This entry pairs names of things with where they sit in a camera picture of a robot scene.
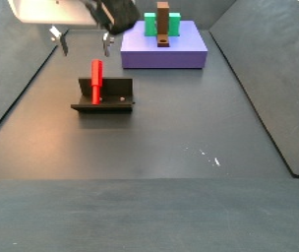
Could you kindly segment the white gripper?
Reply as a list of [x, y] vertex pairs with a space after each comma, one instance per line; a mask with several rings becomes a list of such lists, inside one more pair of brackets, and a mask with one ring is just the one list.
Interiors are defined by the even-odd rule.
[[[8, 0], [16, 18], [23, 23], [53, 25], [95, 25], [91, 13], [80, 0]], [[57, 43], [63, 54], [68, 54], [65, 36], [56, 26], [49, 29], [51, 40]], [[114, 37], [108, 32], [103, 35], [105, 56], [111, 56]]]

